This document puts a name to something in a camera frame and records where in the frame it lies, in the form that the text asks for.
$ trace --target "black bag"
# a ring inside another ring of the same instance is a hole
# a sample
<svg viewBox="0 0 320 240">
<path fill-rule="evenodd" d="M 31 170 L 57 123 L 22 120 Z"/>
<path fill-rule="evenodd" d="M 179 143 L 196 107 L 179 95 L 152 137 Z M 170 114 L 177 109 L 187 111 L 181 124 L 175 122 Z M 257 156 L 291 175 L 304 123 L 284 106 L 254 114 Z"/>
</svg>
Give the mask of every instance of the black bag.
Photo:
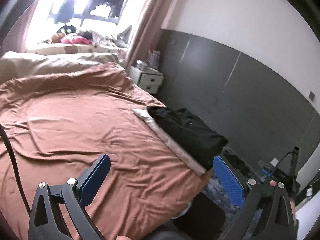
<svg viewBox="0 0 320 240">
<path fill-rule="evenodd" d="M 148 112 L 156 123 L 206 170 L 212 168 L 228 140 L 212 131 L 198 116 L 187 109 L 150 106 Z"/>
</svg>

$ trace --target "window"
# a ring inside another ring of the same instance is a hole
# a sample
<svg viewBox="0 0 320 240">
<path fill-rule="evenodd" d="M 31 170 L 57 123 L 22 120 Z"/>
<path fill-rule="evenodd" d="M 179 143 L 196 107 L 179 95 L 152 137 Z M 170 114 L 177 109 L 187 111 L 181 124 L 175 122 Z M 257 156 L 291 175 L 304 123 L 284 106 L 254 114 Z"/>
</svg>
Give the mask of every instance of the window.
<svg viewBox="0 0 320 240">
<path fill-rule="evenodd" d="M 38 43 L 49 39 L 64 23 L 54 23 L 56 14 L 65 0 L 39 0 L 26 38 L 27 49 L 34 49 Z M 73 7 L 73 18 L 67 25 L 77 29 L 82 27 L 97 31 L 103 35 L 117 35 L 129 25 L 133 29 L 146 0 L 124 0 L 119 18 L 110 17 L 111 7 L 99 5 L 95 10 L 86 10 L 89 0 L 76 0 Z"/>
<path fill-rule="evenodd" d="M 52 4 L 51 10 L 49 12 L 48 18 L 53 18 L 53 20 L 56 21 L 58 17 L 59 9 L 62 6 L 64 1 L 65 0 L 54 1 L 54 3 Z M 120 21 L 123 10 L 127 5 L 127 2 L 128 0 L 124 0 L 119 17 L 113 17 L 112 16 L 113 11 L 115 10 L 114 6 L 110 7 L 107 4 L 101 4 L 97 6 L 95 10 L 90 12 L 88 10 L 89 0 L 76 0 L 73 7 L 73 10 L 74 10 L 73 18 L 80 19 L 80 27 L 83 26 L 83 23 L 86 19 L 102 21 L 102 22 L 111 22 L 117 25 Z"/>
</svg>

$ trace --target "bed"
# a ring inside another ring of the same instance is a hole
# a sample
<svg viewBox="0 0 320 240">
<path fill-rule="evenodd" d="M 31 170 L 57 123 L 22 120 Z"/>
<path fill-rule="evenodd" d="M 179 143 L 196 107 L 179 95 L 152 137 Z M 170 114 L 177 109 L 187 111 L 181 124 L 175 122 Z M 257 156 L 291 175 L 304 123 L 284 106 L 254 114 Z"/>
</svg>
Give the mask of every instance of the bed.
<svg viewBox="0 0 320 240">
<path fill-rule="evenodd" d="M 86 66 L 73 72 L 79 62 L 63 55 L 37 63 L 29 59 L 33 69 L 59 60 L 68 68 L 65 73 L 54 67 L 54 73 L 29 71 L 25 77 L 15 73 L 0 85 L 0 123 L 15 151 L 29 205 L 40 182 L 58 185 L 76 178 L 100 153 L 107 153 L 110 173 L 86 211 L 107 240 L 117 235 L 141 239 L 183 210 L 212 171 L 197 176 L 132 112 L 162 104 L 135 86 L 117 59 L 72 56 Z M 9 58 L 0 60 L 1 68 L 8 62 L 20 70 L 21 64 L 28 65 L 23 57 Z M 17 236 L 27 240 L 28 215 L 3 144 L 0 187 L 1 212 Z M 79 239 L 64 206 L 62 213 L 73 238 Z"/>
<path fill-rule="evenodd" d="M 75 53 L 117 53 L 119 58 L 124 58 L 127 49 L 122 49 L 113 46 L 94 46 L 92 44 L 64 44 L 64 43 L 40 43 L 34 48 L 28 49 L 28 52 L 40 55 L 55 55 L 55 54 L 75 54 Z"/>
<path fill-rule="evenodd" d="M 0 84 L 14 78 L 74 72 L 108 62 L 124 66 L 124 61 L 119 59 L 116 53 L 94 52 L 43 56 L 9 51 L 0 58 Z"/>
</svg>

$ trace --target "electrical cable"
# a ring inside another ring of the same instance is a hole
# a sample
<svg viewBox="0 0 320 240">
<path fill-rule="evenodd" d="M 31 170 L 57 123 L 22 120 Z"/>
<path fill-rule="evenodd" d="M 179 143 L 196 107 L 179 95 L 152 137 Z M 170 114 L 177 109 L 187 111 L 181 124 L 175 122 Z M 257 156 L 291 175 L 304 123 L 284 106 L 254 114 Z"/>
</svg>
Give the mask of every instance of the electrical cable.
<svg viewBox="0 0 320 240">
<path fill-rule="evenodd" d="M 291 151 L 291 152 L 286 153 L 286 154 L 279 160 L 279 162 L 276 164 L 275 168 L 277 168 L 277 167 L 279 166 L 280 162 L 281 162 L 285 157 L 287 157 L 289 154 L 298 154 L 298 153 L 295 152 L 295 151 Z M 271 174 L 267 177 L 267 180 L 269 180 L 269 179 L 272 177 L 272 174 L 273 174 L 273 171 L 272 171 Z"/>
<path fill-rule="evenodd" d="M 7 148 L 7 151 L 8 151 L 11 163 L 12 163 L 14 176 L 16 178 L 17 186 L 18 186 L 21 198 L 23 200 L 23 203 L 24 203 L 24 205 L 26 207 L 26 210 L 28 212 L 28 215 L 30 217 L 31 210 L 30 210 L 26 195 L 24 194 L 24 191 L 23 191 L 23 188 L 22 188 L 16 157 L 14 156 L 14 151 L 12 149 L 12 146 L 11 146 L 11 143 L 9 141 L 9 138 L 8 138 L 7 134 L 5 133 L 5 131 L 4 131 L 4 129 L 3 129 L 1 124 L 0 124 L 0 137 L 1 137 L 2 141 L 4 142 L 5 147 Z"/>
</svg>

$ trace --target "drawer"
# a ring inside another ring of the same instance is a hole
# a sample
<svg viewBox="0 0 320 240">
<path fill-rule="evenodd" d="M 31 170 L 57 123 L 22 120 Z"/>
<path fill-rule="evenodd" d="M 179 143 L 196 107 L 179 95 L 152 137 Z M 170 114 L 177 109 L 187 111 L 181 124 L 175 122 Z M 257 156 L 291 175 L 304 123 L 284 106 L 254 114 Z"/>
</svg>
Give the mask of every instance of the drawer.
<svg viewBox="0 0 320 240">
<path fill-rule="evenodd" d="M 159 89 L 158 85 L 139 84 L 138 87 L 140 87 L 144 91 L 147 91 L 149 94 L 156 94 L 158 93 L 158 89 Z"/>
<path fill-rule="evenodd" d="M 163 80 L 163 76 L 161 75 L 149 75 L 149 74 L 142 74 L 139 84 L 144 85 L 161 85 Z"/>
</svg>

